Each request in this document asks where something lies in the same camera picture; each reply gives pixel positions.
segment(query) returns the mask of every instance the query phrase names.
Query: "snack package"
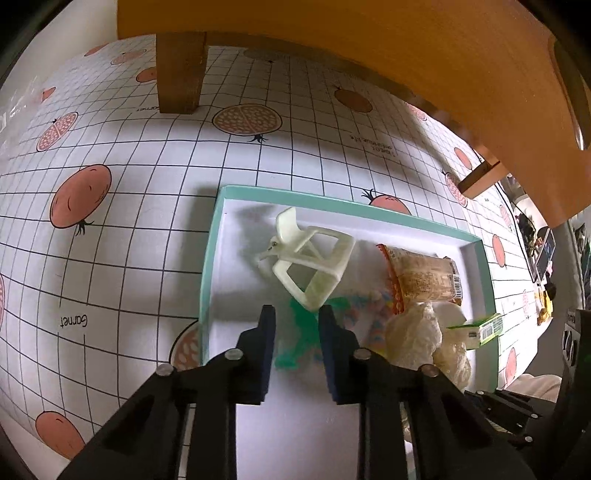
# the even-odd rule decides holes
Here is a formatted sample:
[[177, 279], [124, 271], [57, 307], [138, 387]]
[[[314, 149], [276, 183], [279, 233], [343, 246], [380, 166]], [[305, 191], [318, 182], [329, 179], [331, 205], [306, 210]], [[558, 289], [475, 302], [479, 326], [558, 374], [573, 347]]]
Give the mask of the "snack package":
[[443, 331], [441, 345], [433, 352], [433, 364], [463, 392], [470, 381], [472, 368], [468, 361], [466, 345], [458, 341], [453, 330]]
[[388, 260], [395, 299], [393, 313], [404, 312], [410, 303], [453, 301], [461, 304], [462, 283], [451, 258], [437, 258], [379, 244]]
[[429, 302], [413, 305], [386, 325], [388, 361], [398, 367], [418, 370], [433, 363], [433, 352], [441, 345], [441, 330]]

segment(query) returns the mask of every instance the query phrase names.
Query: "white plastic object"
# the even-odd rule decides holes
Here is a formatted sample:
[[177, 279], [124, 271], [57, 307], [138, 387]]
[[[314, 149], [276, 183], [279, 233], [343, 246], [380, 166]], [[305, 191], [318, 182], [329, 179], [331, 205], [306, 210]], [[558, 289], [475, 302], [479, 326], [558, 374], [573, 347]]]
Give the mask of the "white plastic object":
[[[346, 233], [319, 226], [309, 226], [301, 230], [296, 222], [295, 207], [290, 207], [277, 215], [275, 227], [277, 236], [271, 239], [269, 250], [260, 258], [276, 255], [277, 262], [273, 265], [275, 276], [306, 310], [316, 312], [324, 305], [343, 277], [355, 246], [355, 238]], [[327, 258], [323, 258], [310, 242], [317, 233], [337, 239]], [[292, 264], [316, 270], [304, 291], [296, 285], [287, 272]]]

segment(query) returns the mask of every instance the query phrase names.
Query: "tray rim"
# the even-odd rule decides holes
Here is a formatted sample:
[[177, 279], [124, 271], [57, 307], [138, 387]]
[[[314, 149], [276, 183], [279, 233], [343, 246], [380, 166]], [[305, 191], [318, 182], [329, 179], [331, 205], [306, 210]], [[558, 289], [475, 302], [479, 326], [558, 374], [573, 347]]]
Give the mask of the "tray rim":
[[[395, 225], [407, 226], [417, 230], [437, 233], [452, 238], [468, 241], [475, 244], [476, 259], [480, 272], [480, 283], [484, 296], [485, 314], [496, 313], [495, 293], [492, 287], [491, 271], [488, 267], [488, 259], [482, 238], [465, 232], [463, 230], [443, 225], [405, 213], [398, 213], [386, 210], [381, 207], [364, 205], [350, 200], [334, 199], [311, 193], [292, 192], [291, 190], [278, 190], [266, 187], [255, 187], [246, 185], [226, 185], [218, 193], [215, 208], [213, 211], [212, 224], [209, 229], [209, 237], [205, 249], [205, 258], [201, 275], [201, 289], [199, 293], [199, 344], [202, 364], [209, 359], [209, 348], [204, 340], [208, 338], [209, 322], [206, 321], [209, 315], [209, 301], [211, 298], [211, 285], [213, 275], [213, 260], [216, 252], [217, 238], [220, 224], [222, 222], [223, 206], [226, 200], [247, 200], [250, 202], [273, 203], [277, 205], [290, 205], [324, 212], [342, 213], [344, 215], [357, 216], [380, 222], [393, 223]], [[496, 345], [497, 362], [494, 372], [491, 374], [489, 391], [494, 391], [498, 383], [498, 350], [499, 337], [490, 342]]]

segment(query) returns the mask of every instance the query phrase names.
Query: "white tray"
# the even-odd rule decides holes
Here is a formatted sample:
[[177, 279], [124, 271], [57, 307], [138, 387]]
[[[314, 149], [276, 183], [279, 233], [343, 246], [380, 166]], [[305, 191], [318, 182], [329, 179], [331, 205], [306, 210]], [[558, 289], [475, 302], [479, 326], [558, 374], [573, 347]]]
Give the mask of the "white tray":
[[[375, 246], [384, 243], [453, 258], [462, 278], [465, 317], [477, 319], [495, 312], [488, 263], [476, 236], [345, 200], [226, 186], [217, 199], [203, 269], [203, 363], [234, 347], [239, 334], [256, 325], [263, 304], [273, 305], [277, 312], [275, 351], [294, 342], [297, 331], [289, 307], [291, 297], [276, 278], [261, 274], [254, 260], [275, 234], [275, 217], [289, 206], [297, 208], [301, 227], [324, 226], [358, 240], [332, 297], [386, 287], [387, 264]], [[469, 352], [473, 367], [470, 390], [494, 390], [498, 352], [496, 339]], [[273, 367], [265, 402], [259, 407], [237, 406], [236, 415], [241, 480], [356, 478], [358, 407], [337, 406], [332, 401], [321, 363], [310, 361], [295, 371]]]

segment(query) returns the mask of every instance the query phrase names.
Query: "green toy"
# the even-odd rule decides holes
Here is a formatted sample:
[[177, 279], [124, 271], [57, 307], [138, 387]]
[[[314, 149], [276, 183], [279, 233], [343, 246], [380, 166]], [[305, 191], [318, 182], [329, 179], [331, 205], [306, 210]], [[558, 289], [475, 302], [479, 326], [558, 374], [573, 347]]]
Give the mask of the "green toy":
[[[335, 310], [346, 310], [350, 308], [349, 300], [344, 297], [326, 300]], [[275, 358], [275, 367], [283, 370], [295, 370], [300, 364], [300, 359], [309, 350], [320, 351], [320, 336], [318, 335], [318, 312], [312, 313], [291, 299], [290, 308], [294, 312], [295, 326], [300, 331], [300, 338], [295, 347], [286, 352], [280, 353]]]

